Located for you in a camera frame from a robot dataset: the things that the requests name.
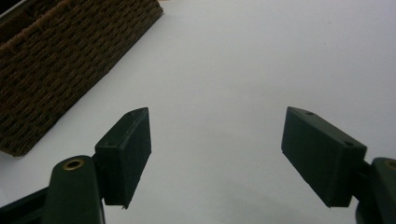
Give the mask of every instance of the white table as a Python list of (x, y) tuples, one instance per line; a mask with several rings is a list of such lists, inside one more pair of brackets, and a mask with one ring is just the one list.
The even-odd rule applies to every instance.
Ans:
[(165, 13), (23, 158), (0, 154), (0, 206), (148, 106), (152, 154), (107, 223), (355, 223), (327, 208), (280, 143), (288, 105), (396, 158), (396, 2), (161, 2)]

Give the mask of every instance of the wicker basket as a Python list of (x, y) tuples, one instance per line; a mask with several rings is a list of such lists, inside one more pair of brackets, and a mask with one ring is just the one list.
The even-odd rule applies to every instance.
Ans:
[(0, 23), (0, 150), (26, 154), (162, 13), (156, 0), (45, 0)]

